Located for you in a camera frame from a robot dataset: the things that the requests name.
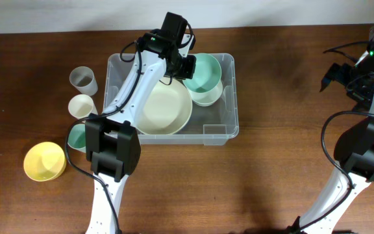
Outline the white small bowl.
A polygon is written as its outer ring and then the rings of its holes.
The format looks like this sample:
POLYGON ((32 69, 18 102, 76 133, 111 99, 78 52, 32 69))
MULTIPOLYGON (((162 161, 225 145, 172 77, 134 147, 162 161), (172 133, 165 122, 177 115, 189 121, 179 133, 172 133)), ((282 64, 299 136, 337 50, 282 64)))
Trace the white small bowl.
POLYGON ((205 93, 198 93, 191 90, 188 90, 192 101, 201 107, 208 107, 213 105, 222 95, 223 92, 223 83, 221 81, 211 89, 211 91, 205 93))

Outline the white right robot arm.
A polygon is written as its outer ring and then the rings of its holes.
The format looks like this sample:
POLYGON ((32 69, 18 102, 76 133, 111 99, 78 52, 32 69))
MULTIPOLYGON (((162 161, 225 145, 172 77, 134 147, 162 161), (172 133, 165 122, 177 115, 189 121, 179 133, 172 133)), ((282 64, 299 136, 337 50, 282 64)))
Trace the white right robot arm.
POLYGON ((369 30, 366 51, 352 58, 352 65, 333 64, 321 80, 324 90, 331 82, 344 85, 348 97, 356 101, 352 110, 337 112, 363 116, 337 140, 334 153, 326 154, 334 169, 311 208, 296 218, 287 233, 334 233, 334 227, 353 200, 374 182, 374 26, 369 30))

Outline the cream bowl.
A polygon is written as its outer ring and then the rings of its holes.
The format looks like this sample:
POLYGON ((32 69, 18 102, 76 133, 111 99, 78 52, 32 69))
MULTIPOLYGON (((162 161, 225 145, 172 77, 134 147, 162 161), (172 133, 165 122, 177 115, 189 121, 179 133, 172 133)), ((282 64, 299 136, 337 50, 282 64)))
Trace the cream bowl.
POLYGON ((163 77, 148 97, 136 128, 145 135, 175 134, 188 123, 192 108, 186 87, 176 79, 163 77))

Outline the green small bowl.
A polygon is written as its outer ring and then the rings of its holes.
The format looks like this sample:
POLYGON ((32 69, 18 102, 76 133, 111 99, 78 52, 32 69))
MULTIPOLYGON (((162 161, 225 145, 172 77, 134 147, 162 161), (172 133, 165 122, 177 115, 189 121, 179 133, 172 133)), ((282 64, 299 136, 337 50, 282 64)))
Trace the green small bowl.
POLYGON ((221 65, 211 54, 198 53, 196 58, 195 71, 192 79, 183 81, 185 87, 193 92, 205 93, 211 91, 221 80, 221 65))

